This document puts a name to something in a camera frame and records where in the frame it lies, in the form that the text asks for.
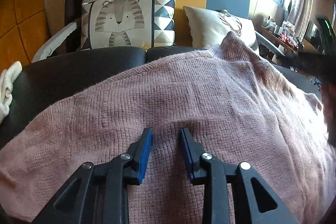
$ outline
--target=gray armrest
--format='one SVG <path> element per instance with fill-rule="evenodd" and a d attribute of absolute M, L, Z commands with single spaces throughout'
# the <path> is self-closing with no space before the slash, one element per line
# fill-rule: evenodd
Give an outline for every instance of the gray armrest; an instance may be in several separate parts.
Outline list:
<path fill-rule="evenodd" d="M 257 37 L 257 41 L 260 44 L 264 45 L 266 48 L 268 48 L 276 56 L 285 56 L 283 52 L 281 52 L 271 41 L 263 37 L 260 33 L 256 31 L 255 35 Z"/>
<path fill-rule="evenodd" d="M 66 25 L 62 30 L 57 32 L 46 43 L 44 43 L 34 55 L 32 62 L 37 62 L 50 56 L 54 50 L 63 43 L 68 35 L 70 35 L 77 28 L 81 28 L 81 18 L 77 18 L 75 21 Z"/>

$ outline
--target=silver screw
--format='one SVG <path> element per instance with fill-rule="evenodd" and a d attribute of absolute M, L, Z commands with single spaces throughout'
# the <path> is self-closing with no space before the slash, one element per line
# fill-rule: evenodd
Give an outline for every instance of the silver screw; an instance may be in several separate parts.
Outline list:
<path fill-rule="evenodd" d="M 123 153 L 120 155 L 120 157 L 122 160 L 129 160 L 131 158 L 131 155 L 127 153 Z"/>
<path fill-rule="evenodd" d="M 244 170 L 249 170 L 251 168 L 251 165 L 248 162 L 243 161 L 242 163 L 240 163 L 240 167 Z"/>
<path fill-rule="evenodd" d="M 212 155 L 210 153 L 203 153 L 202 158 L 204 158 L 205 160 L 211 160 Z"/>
<path fill-rule="evenodd" d="M 85 163 L 82 164 L 82 167 L 84 169 L 90 169 L 92 166 L 93 166 L 93 163 L 89 162 L 89 161 L 87 161 L 87 162 L 85 162 Z"/>

